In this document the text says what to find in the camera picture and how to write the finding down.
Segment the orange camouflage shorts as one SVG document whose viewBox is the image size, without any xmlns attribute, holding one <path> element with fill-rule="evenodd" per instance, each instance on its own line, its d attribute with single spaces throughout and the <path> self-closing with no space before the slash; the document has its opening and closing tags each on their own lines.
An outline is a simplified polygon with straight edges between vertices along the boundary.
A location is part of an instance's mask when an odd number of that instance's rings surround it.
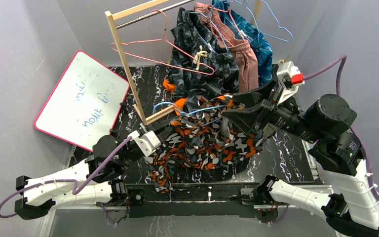
<svg viewBox="0 0 379 237">
<path fill-rule="evenodd" d="M 223 117 L 235 105 L 229 94 L 206 99 L 200 97 L 199 109 L 168 122 L 172 131 L 154 153 L 145 158 L 154 190 L 172 191 L 177 167 L 213 170 L 244 161 L 263 148 L 263 131 L 245 134 Z"/>
</svg>

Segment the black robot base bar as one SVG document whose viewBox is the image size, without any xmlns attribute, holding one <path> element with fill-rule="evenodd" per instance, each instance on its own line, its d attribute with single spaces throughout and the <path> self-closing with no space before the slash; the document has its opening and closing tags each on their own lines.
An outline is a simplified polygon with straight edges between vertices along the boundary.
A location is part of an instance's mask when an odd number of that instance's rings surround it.
<svg viewBox="0 0 379 237">
<path fill-rule="evenodd" d="M 255 218 L 266 209 L 282 207 L 271 201 L 252 204 L 230 197 L 241 191 L 250 193 L 258 183 L 182 183 L 173 186 L 173 191 L 161 194 L 152 184 L 128 184 L 129 192 L 143 191 L 141 205 L 132 205 L 132 218 L 153 216 L 238 216 Z"/>
</svg>

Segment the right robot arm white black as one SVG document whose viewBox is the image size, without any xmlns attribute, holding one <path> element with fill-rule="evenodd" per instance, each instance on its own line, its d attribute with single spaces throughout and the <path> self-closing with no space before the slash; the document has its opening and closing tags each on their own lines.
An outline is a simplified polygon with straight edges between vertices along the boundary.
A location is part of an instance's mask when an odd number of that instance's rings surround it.
<svg viewBox="0 0 379 237">
<path fill-rule="evenodd" d="M 268 124 L 313 146 L 308 153 L 321 165 L 337 188 L 321 194 L 289 185 L 268 175 L 249 193 L 233 197 L 244 205 L 282 202 L 323 218 L 335 231 L 349 237 L 379 237 L 379 198 L 370 184 L 366 153 L 351 126 L 357 114 L 337 94 L 325 94 L 306 111 L 295 98 L 283 99 L 283 89 L 275 82 L 235 94 L 235 109 L 223 116 L 249 134 Z"/>
</svg>

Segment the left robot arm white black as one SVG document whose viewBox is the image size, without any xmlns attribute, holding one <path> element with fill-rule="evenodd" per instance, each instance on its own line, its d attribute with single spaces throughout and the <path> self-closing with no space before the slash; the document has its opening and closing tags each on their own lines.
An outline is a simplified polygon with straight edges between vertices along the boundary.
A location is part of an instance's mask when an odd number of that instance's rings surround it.
<svg viewBox="0 0 379 237">
<path fill-rule="evenodd" d="M 130 133 L 123 141 L 102 136 L 92 155 L 79 163 L 40 178 L 19 176 L 14 212 L 24 220 L 37 219 L 64 206 L 100 202 L 123 206 L 140 193 L 128 192 L 121 175 L 141 158 L 152 155 L 173 131 L 170 125 L 149 125 Z"/>
</svg>

